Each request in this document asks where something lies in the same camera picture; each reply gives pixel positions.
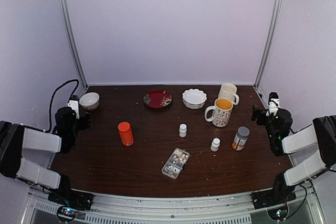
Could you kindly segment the amber bottle grey cap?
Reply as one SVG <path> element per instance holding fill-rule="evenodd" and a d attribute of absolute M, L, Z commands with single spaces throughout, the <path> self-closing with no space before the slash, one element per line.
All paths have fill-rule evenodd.
<path fill-rule="evenodd" d="M 232 142 L 232 148 L 236 151 L 241 151 L 244 148 L 249 135 L 250 130 L 247 127 L 239 127 Z"/>

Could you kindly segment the orange pill bottle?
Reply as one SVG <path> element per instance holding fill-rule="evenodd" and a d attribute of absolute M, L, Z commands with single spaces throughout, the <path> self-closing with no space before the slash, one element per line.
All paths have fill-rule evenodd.
<path fill-rule="evenodd" d="M 119 123 L 118 131 L 124 146 L 131 146 L 134 143 L 133 133 L 129 122 Z"/>

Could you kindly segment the small white pill bottle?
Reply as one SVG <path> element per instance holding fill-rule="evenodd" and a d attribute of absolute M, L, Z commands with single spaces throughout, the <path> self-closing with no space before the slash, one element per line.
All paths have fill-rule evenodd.
<path fill-rule="evenodd" d="M 211 151 L 217 152 L 220 146 L 220 139 L 214 138 L 211 143 Z"/>
<path fill-rule="evenodd" d="M 187 135 L 187 125 L 186 124 L 180 124 L 179 125 L 179 136 L 180 137 L 186 137 Z"/>

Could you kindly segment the clear plastic pill organizer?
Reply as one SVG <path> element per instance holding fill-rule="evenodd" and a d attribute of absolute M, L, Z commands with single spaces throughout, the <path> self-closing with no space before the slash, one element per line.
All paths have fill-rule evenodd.
<path fill-rule="evenodd" d="M 180 151 L 185 151 L 185 152 L 187 152 L 186 150 L 182 150 L 182 149 L 180 149 L 180 148 L 176 148 L 175 150 L 180 150 Z M 179 167 L 182 168 L 181 171 L 180 171 L 180 173 L 178 174 L 178 176 L 175 177 L 175 176 L 171 176 L 170 174 L 168 174 L 168 173 L 166 172 L 166 168 L 168 168 L 168 164 L 173 164 L 173 163 L 172 163 L 172 157 L 173 157 L 173 156 L 176 156 L 175 153 L 174 153 L 174 151 L 172 152 L 172 154 L 170 155 L 170 157 L 168 158 L 168 160 L 166 161 L 166 163 L 165 163 L 164 166 L 162 167 L 161 172 L 162 172 L 163 175 L 165 175 L 165 176 L 167 176 L 167 177 L 169 177 L 169 178 L 177 179 L 178 176 L 179 176 L 179 174 L 181 173 L 181 171 L 184 169 L 184 166 L 186 165 L 187 161 L 186 161 L 186 163 L 184 163 L 184 164 L 174 164 L 174 165 L 179 166 Z"/>

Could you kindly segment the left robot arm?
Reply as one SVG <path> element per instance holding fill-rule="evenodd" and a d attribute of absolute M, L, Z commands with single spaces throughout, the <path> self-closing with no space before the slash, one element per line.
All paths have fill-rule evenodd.
<path fill-rule="evenodd" d="M 64 205 L 71 205 L 76 197 L 70 190 L 66 175 L 42 167 L 22 155 L 23 149 L 68 154 L 75 147 L 78 132 L 90 127 L 90 114 L 78 116 L 65 106 L 55 114 L 56 126 L 52 133 L 25 125 L 1 121 L 1 174 L 12 179 L 55 189 L 55 196 Z"/>

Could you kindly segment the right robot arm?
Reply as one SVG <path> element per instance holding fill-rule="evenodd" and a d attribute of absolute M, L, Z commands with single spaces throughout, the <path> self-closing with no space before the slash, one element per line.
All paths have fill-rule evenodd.
<path fill-rule="evenodd" d="M 289 190 L 335 165 L 335 115 L 315 118 L 310 125 L 295 133 L 291 132 L 291 113 L 277 106 L 268 109 L 253 106 L 251 120 L 265 127 L 270 149 L 275 156 L 285 156 L 317 146 L 310 157 L 276 176 L 273 189 L 269 192 L 272 203 L 281 203 L 289 196 Z"/>

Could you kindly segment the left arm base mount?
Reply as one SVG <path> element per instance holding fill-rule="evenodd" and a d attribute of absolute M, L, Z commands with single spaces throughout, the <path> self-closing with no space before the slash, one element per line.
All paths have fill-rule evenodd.
<path fill-rule="evenodd" d="M 60 175 L 60 184 L 57 189 L 48 189 L 48 200 L 77 210 L 90 210 L 94 195 L 91 193 L 71 189 L 68 176 Z"/>

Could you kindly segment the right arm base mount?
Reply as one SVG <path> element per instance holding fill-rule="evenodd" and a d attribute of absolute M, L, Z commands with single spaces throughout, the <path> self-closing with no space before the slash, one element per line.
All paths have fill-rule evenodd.
<path fill-rule="evenodd" d="M 296 199 L 294 193 L 295 186 L 288 186 L 284 173 L 280 173 L 275 177 L 272 189 L 257 191 L 251 194 L 251 199 L 255 209 L 267 208 L 286 201 Z"/>

